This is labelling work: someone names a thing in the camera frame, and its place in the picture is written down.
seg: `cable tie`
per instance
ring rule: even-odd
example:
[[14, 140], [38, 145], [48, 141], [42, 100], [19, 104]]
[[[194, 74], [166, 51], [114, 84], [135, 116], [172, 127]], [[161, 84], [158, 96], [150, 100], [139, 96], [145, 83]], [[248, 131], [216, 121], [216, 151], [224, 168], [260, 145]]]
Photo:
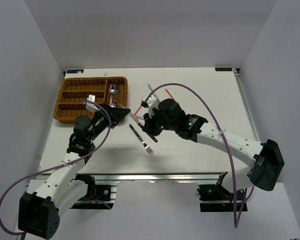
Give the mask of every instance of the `cable tie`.
[[222, 131], [219, 131], [219, 136], [221, 136], [221, 134], [224, 134], [226, 131], [226, 129], [223, 129]]

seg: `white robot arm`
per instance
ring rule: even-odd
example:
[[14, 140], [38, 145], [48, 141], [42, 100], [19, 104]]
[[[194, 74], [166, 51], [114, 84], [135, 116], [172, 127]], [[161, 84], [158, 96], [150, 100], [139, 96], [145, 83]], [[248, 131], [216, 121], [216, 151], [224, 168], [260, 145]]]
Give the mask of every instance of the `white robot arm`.
[[[221, 132], [207, 119], [186, 114], [173, 99], [165, 99], [159, 103], [150, 97], [142, 104], [149, 108], [143, 118], [145, 124], [142, 130], [153, 137], [163, 130], [175, 131], [179, 137], [195, 143], [209, 145], [227, 153]], [[224, 132], [231, 154], [244, 162], [247, 167], [235, 172], [237, 189], [258, 187], [265, 191], [272, 191], [285, 165], [279, 146], [268, 139], [266, 143], [242, 138], [228, 131]], [[220, 191], [233, 193], [232, 175], [225, 172], [215, 186]]]

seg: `black wire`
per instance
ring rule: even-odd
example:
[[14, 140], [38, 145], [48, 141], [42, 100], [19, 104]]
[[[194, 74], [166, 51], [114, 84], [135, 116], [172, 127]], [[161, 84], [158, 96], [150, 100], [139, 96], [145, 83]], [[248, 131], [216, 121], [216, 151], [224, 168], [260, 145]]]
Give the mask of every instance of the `black wire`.
[[25, 240], [25, 239], [26, 239], [26, 233], [24, 233], [24, 234], [21, 235], [20, 240]]

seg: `orange stick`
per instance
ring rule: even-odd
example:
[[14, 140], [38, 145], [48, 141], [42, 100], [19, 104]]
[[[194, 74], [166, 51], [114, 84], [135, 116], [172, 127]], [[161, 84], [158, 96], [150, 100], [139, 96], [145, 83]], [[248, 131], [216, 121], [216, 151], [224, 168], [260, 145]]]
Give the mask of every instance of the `orange stick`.
[[171, 93], [168, 91], [168, 89], [165, 89], [165, 91], [169, 94], [170, 98], [172, 98], [174, 101], [176, 101], [175, 98], [174, 98], [174, 97], [171, 95]]
[[140, 107], [138, 108], [138, 110], [134, 113], [134, 115], [137, 115], [137, 113], [139, 112], [139, 110], [141, 109], [141, 105], [140, 105]]

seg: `knife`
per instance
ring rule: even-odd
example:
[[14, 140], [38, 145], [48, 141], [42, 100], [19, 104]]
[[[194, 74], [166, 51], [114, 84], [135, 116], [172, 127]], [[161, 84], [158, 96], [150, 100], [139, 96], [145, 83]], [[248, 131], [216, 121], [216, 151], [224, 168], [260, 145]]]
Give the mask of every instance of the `knife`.
[[[119, 103], [119, 106], [122, 108], [122, 109], [125, 109], [126, 107], [123, 106], [121, 103]], [[132, 112], [129, 112], [128, 114], [135, 122], [136, 124], [138, 124], [138, 126], [143, 130], [144, 129], [144, 126], [139, 122], [139, 119], [132, 113]], [[151, 135], [150, 133], [148, 132], [145, 132], [155, 143], [158, 142], [158, 140], [153, 136]]]

